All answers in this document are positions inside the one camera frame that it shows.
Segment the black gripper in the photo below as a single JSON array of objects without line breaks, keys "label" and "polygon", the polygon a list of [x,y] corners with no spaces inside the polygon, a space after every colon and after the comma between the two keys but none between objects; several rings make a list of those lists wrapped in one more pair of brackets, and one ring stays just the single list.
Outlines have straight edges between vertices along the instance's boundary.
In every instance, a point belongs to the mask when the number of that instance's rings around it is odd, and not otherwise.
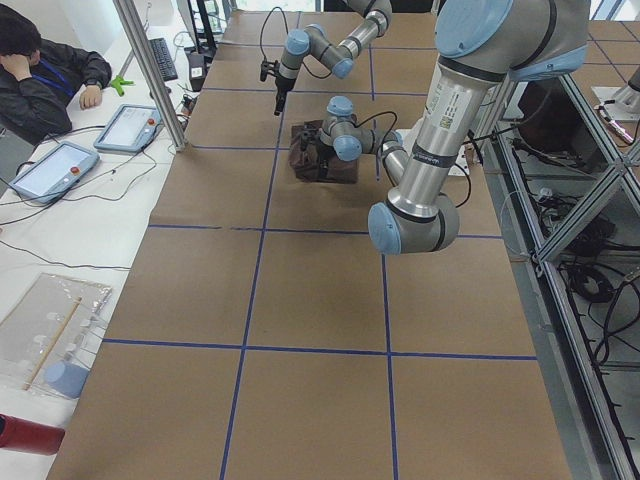
[{"label": "black gripper", "polygon": [[281,115],[286,106],[287,94],[292,91],[295,86],[295,79],[277,76],[275,84],[277,94],[274,105],[274,115]]},{"label": "black gripper", "polygon": [[318,164],[318,180],[330,179],[330,164],[329,162],[334,157],[334,149],[331,145],[326,145],[322,142],[317,144],[317,154],[319,159]]}]

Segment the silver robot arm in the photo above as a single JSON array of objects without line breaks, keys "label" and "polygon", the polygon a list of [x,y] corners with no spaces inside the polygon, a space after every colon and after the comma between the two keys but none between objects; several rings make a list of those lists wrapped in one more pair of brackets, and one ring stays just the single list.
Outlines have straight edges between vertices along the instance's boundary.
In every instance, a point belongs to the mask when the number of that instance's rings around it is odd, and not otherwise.
[{"label": "silver robot arm", "polygon": [[394,184],[368,214],[379,252],[432,252],[453,242],[459,215],[441,189],[487,91],[505,78],[577,70],[586,58],[589,12],[587,1],[446,2],[435,26],[438,63],[410,150],[393,131],[357,127],[346,98],[330,101],[320,141],[343,161],[379,154]]},{"label": "silver robot arm", "polygon": [[275,116],[284,111],[288,93],[294,89],[308,57],[324,66],[330,76],[344,79],[366,48],[388,31],[393,15],[390,1],[344,1],[344,4],[362,20],[340,42],[332,41],[320,24],[309,24],[287,33],[279,60],[262,61],[260,80],[265,81],[268,76],[275,79]]}]

